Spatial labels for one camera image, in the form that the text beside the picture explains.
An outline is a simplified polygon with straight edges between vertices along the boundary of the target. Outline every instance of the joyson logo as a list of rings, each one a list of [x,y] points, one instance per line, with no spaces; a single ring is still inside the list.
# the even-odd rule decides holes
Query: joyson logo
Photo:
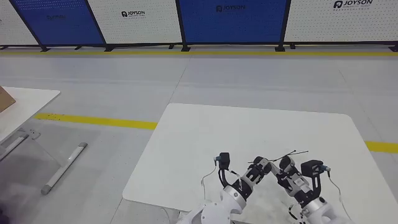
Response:
[[[358,8],[358,9],[367,9],[373,3],[373,0],[346,0],[343,2],[342,0],[337,0],[333,5],[334,9],[340,8]]]
[[[142,17],[145,16],[145,11],[122,11],[123,17]]]
[[[48,20],[56,20],[56,19],[66,19],[67,17],[65,15],[53,15],[53,16],[47,16]]]
[[[216,12],[231,12],[231,11],[241,11],[246,8],[245,5],[241,6],[216,6]]]

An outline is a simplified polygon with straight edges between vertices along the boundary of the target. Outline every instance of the cable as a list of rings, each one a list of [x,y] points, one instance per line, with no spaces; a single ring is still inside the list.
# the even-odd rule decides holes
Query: cable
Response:
[[[164,209],[164,208],[161,208],[161,209],[163,209],[163,210],[164,210],[164,212],[166,213],[166,215],[167,215],[167,218],[169,219],[169,224],[172,224],[172,221],[170,220],[169,213],[167,213],[166,209]]]
[[[203,194],[206,200],[206,187],[205,187],[205,178],[208,177],[209,175],[211,175],[217,168],[217,165],[214,166],[214,169],[207,175],[205,175],[204,177],[201,178],[200,184],[203,186]]]
[[[225,187],[224,182],[223,182],[223,179],[221,178],[220,172],[221,172],[221,170],[219,169],[219,170],[218,170],[218,178],[219,178],[219,180],[220,180],[222,186]]]
[[[352,220],[351,217],[350,217],[350,215],[349,215],[348,212],[347,212],[346,207],[344,206],[343,197],[341,196],[341,190],[340,190],[340,188],[339,188],[339,187],[331,180],[331,178],[330,178],[330,171],[328,171],[328,177],[329,177],[330,182],[338,189],[338,200],[340,201],[341,206],[343,206],[344,212],[346,212],[346,215],[348,216],[348,218],[349,218],[350,220]]]
[[[226,180],[226,178],[225,178],[225,170],[221,170],[221,178],[223,179],[223,186],[224,186],[224,187],[230,185],[230,184],[228,183],[228,181]]]
[[[235,171],[233,171],[233,170],[228,170],[228,171],[229,171],[229,173],[234,174],[234,175],[236,175],[236,176],[238,177],[239,189],[242,190],[243,188],[242,188],[242,179],[241,179],[241,176],[240,176],[238,173],[236,173]]]
[[[298,220],[297,219],[297,217],[292,213],[292,208],[294,207],[294,206],[296,206],[296,205],[298,205],[299,203],[296,203],[296,204],[292,204],[290,207],[289,207],[289,215],[294,219],[294,220]],[[303,221],[303,214],[302,213],[300,213],[300,216],[301,216],[301,221]]]
[[[286,154],[286,155],[284,155],[284,156],[282,156],[282,157],[280,157],[280,158],[278,158],[278,159],[270,160],[270,162],[276,162],[276,161],[278,161],[279,159],[282,159],[282,158],[284,158],[285,156],[289,156],[289,155],[297,155],[297,154],[306,153],[306,152],[308,152],[308,151],[300,151],[300,152],[296,152],[296,150],[293,150],[292,152],[290,152],[290,153],[288,153],[288,154]]]

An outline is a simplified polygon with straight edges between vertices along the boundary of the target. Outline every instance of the cardboard box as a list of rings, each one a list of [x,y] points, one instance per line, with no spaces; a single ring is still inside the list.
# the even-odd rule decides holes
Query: cardboard box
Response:
[[[7,91],[0,86],[0,113],[14,104],[16,101]]]

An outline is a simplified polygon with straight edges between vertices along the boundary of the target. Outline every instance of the pegboard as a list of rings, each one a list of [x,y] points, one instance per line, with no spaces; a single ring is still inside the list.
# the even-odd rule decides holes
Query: pegboard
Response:
[[[187,42],[278,42],[286,0],[180,0]]]
[[[286,42],[392,40],[398,0],[292,0]]]
[[[14,0],[44,45],[103,44],[84,0]]]
[[[181,42],[175,0],[88,0],[109,44]]]
[[[0,0],[0,45],[38,43],[8,0]]]

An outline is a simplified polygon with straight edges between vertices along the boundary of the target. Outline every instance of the white table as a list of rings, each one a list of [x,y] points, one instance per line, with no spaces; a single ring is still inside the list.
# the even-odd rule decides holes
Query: white table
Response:
[[[28,119],[33,117],[37,112],[61,94],[61,92],[57,90],[3,88],[16,100],[16,102],[0,113],[0,144],[17,132]],[[27,139],[28,136],[28,134],[24,133],[8,145],[8,147],[0,146],[0,160],[8,155],[23,140]],[[79,144],[72,155],[68,158],[65,165],[61,166],[61,168],[59,168],[49,182],[43,187],[42,193],[44,195],[47,195],[50,192],[58,179],[61,178],[62,174],[69,168],[72,162],[86,146],[86,143]]]
[[[298,169],[311,159],[331,167],[331,178],[341,188],[347,211],[357,224],[396,222],[398,204],[352,119],[344,114],[170,104],[123,198],[190,211],[204,202],[200,180],[214,168],[213,157],[220,152],[229,152],[229,168],[244,174],[256,156],[275,159],[294,149],[309,150],[292,156]],[[326,174],[321,180],[321,195],[344,215],[337,189]],[[222,186],[216,172],[205,179],[205,185],[207,199],[219,200]],[[255,187],[243,214],[233,219],[291,223],[287,208],[292,203],[295,200],[269,174]]]

